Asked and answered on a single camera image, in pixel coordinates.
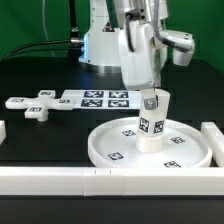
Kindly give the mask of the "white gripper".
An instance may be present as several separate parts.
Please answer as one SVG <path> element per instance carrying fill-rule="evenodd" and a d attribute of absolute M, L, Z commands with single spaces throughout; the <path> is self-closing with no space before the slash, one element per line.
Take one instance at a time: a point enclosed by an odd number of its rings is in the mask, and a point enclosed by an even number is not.
<path fill-rule="evenodd" d="M 131 40 L 134 51 L 128 47 L 126 29 L 118 34 L 118 46 L 123 83 L 128 90 L 143 90 L 142 97 L 146 110 L 158 107 L 155 92 L 152 54 L 154 53 L 153 29 L 149 23 L 130 23 Z"/>

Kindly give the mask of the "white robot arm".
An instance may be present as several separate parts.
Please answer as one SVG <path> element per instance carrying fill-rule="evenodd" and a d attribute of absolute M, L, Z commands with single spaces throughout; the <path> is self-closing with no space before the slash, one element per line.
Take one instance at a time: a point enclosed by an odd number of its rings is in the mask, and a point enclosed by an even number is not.
<path fill-rule="evenodd" d="M 101 73 L 121 73 L 126 89 L 141 92 L 147 110 L 159 106 L 156 88 L 167 48 L 154 34 L 156 0 L 90 0 L 90 28 L 79 59 Z"/>

